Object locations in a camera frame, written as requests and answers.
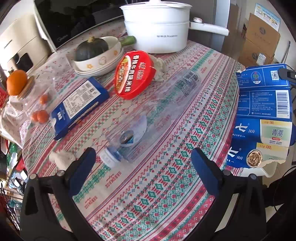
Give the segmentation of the small white tissue wad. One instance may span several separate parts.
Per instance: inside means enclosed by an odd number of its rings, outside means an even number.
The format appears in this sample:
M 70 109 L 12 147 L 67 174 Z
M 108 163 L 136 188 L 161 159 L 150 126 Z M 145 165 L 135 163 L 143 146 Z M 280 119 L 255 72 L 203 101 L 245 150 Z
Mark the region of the small white tissue wad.
M 66 171 L 75 160 L 75 156 L 65 150 L 51 152 L 49 154 L 49 161 L 54 163 L 59 170 Z

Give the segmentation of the torn blue carton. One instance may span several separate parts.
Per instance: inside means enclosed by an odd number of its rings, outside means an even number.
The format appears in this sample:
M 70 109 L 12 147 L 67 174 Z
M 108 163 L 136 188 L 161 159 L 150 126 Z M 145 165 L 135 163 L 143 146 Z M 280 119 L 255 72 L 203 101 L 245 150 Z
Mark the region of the torn blue carton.
M 295 72 L 271 64 L 247 67 L 236 78 L 239 98 L 227 164 L 257 168 L 284 162 L 295 140 L 290 90 Z

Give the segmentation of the clear plastic bottle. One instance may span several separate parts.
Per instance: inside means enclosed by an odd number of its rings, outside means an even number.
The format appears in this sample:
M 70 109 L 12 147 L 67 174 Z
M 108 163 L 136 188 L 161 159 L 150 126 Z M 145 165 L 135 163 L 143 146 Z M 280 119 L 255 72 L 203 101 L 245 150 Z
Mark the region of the clear plastic bottle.
M 99 152 L 112 168 L 121 161 L 136 161 L 179 118 L 199 93 L 202 78 L 182 70 L 170 78 L 106 134 L 108 146 Z

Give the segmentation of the blue rectangular box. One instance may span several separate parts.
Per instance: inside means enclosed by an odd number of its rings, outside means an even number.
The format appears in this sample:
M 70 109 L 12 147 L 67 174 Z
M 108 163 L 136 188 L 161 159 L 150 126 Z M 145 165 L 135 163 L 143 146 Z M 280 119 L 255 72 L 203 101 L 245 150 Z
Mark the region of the blue rectangular box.
M 52 110 L 54 140 L 65 137 L 79 121 L 109 99 L 108 91 L 93 77 L 88 78 Z

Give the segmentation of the cream paper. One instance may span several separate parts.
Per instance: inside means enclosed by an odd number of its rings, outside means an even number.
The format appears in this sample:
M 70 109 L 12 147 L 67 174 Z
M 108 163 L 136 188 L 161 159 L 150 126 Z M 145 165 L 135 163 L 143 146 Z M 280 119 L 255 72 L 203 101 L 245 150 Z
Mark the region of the cream paper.
M 149 54 L 149 57 L 151 58 L 151 60 L 153 61 L 154 64 L 154 68 L 156 69 L 156 73 L 153 77 L 153 81 L 163 81 L 164 78 L 164 74 L 166 73 L 166 64 L 163 61 L 163 59 L 161 58 L 156 58 L 155 56 L 152 56 Z

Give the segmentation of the white plastic trash bin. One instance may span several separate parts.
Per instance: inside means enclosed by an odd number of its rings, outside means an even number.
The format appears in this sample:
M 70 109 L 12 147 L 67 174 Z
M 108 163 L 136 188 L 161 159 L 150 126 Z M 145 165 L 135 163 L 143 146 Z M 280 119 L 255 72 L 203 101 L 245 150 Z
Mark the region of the white plastic trash bin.
M 279 162 L 272 162 L 270 164 L 266 164 L 261 168 L 243 168 L 243 171 L 240 173 L 240 176 L 248 177 L 250 174 L 255 174 L 257 177 L 265 176 L 267 178 L 270 178 L 274 175 L 277 165 L 283 163 L 285 163 L 285 160 L 280 160 Z

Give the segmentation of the orange fruit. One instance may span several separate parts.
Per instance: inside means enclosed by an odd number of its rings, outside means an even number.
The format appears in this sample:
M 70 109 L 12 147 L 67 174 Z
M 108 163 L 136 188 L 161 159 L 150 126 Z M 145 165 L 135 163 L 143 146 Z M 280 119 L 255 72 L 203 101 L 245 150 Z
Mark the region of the orange fruit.
M 6 90 L 10 96 L 19 95 L 28 83 L 26 72 L 14 70 L 6 80 Z

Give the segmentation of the patterned tablecloth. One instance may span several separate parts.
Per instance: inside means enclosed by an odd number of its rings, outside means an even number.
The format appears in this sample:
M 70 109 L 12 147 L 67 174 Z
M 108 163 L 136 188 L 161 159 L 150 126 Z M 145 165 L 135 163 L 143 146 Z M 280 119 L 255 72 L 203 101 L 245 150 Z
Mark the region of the patterned tablecloth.
M 76 157 L 92 150 L 92 170 L 73 201 L 92 233 L 103 240 L 184 240 L 214 201 L 192 164 L 199 148 L 219 168 L 226 166 L 237 112 L 242 65 L 189 41 L 161 54 L 165 72 L 154 74 L 144 51 L 120 50 L 115 69 L 97 78 L 74 70 L 78 45 L 89 37 L 126 35 L 123 21 L 86 32 L 53 54 L 38 71 L 56 93 L 50 119 L 23 125 L 23 158 L 29 174 L 58 172 L 50 154 Z

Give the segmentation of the lower cardboard box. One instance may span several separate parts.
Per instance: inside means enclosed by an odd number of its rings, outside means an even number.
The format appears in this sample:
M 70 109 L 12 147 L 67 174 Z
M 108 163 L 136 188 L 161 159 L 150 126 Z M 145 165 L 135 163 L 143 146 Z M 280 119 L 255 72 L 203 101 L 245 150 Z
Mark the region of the lower cardboard box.
M 245 67 L 271 64 L 273 57 L 269 57 L 259 47 L 246 39 L 240 52 L 238 62 Z

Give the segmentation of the cardboard box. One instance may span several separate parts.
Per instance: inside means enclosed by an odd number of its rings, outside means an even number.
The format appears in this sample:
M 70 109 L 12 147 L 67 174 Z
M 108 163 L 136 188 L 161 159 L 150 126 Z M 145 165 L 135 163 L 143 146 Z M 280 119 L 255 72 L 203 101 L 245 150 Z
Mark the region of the cardboard box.
M 280 33 L 256 15 L 250 13 L 246 38 L 269 57 L 273 57 L 280 41 Z
M 240 52 L 238 62 L 245 67 L 271 64 L 273 57 L 269 57 L 259 47 L 246 39 Z

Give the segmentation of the cream air fryer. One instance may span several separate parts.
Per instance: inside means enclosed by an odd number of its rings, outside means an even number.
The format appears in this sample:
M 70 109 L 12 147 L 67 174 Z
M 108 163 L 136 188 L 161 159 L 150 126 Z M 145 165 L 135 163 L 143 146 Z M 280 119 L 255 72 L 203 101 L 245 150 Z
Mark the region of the cream air fryer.
M 6 76 L 12 70 L 23 70 L 31 74 L 41 67 L 51 49 L 38 30 L 34 15 L 16 19 L 1 34 L 1 68 Z

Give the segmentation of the dark green squash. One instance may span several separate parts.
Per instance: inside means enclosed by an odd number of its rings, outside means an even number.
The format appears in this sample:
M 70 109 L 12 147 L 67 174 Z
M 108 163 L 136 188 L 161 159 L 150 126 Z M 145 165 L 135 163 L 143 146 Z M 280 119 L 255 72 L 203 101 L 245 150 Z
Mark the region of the dark green squash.
M 101 38 L 89 37 L 78 45 L 75 51 L 75 61 L 84 61 L 96 57 L 109 50 L 107 42 Z

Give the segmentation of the upper cardboard box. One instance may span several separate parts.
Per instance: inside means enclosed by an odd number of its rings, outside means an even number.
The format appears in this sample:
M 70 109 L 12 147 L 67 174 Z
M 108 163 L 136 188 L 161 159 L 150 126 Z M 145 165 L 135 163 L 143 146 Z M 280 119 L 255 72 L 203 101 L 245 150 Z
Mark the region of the upper cardboard box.
M 280 41 L 280 33 L 256 15 L 250 13 L 246 38 L 269 57 L 273 57 Z

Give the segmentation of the black microwave oven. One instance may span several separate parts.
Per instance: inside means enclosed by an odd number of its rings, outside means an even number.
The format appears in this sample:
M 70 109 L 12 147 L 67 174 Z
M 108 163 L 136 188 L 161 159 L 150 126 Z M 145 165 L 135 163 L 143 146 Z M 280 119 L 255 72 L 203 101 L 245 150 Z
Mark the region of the black microwave oven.
M 50 47 L 56 51 L 85 31 L 123 16 L 121 6 L 138 1 L 34 1 L 37 19 Z

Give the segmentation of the white electric cooking pot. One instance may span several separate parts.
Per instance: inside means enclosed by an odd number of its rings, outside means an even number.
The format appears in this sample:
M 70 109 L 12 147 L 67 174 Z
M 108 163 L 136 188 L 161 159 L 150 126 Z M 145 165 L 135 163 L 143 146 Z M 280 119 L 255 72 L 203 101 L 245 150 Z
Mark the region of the white electric cooking pot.
M 133 49 L 150 54 L 178 52 L 187 45 L 189 30 L 228 36 L 225 27 L 190 21 L 192 6 L 175 1 L 145 1 L 120 7 L 129 36 L 135 37 Z

